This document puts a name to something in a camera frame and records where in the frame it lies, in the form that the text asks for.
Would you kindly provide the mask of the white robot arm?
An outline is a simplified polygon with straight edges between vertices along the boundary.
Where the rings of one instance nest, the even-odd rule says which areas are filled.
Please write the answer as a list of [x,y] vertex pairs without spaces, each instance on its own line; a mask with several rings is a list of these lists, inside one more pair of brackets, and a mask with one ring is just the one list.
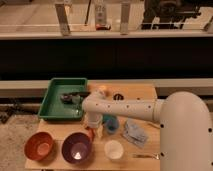
[[160,124],[160,171],[213,171],[213,117],[197,95],[179,91],[166,99],[108,100],[92,92],[88,114],[119,115]]

